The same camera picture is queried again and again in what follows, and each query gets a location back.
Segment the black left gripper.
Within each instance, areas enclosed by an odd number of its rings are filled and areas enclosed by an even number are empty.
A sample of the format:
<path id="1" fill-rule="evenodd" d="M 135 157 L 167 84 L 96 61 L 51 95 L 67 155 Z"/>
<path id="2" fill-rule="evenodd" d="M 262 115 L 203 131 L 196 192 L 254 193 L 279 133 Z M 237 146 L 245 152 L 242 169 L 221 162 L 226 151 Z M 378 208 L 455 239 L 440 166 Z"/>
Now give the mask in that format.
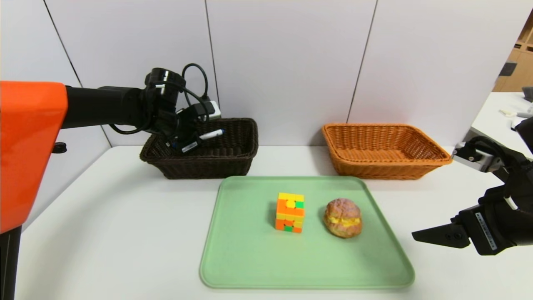
<path id="1" fill-rule="evenodd" d="M 173 133 L 173 148 L 180 153 L 190 152 L 200 144 L 198 127 L 200 121 L 196 118 L 179 118 Z"/>

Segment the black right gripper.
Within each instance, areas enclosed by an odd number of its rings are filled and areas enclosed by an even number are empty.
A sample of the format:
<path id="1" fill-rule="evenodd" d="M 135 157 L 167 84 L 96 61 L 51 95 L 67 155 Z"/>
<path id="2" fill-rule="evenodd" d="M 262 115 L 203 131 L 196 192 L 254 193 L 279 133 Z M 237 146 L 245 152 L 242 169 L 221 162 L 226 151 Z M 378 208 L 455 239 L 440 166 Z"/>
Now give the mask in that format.
<path id="1" fill-rule="evenodd" d="M 497 255 L 508 248 L 532 245 L 532 213 L 512 210 L 503 202 L 484 203 L 459 211 L 449 224 L 411 235 L 420 243 L 457 249 L 472 241 L 478 254 Z"/>

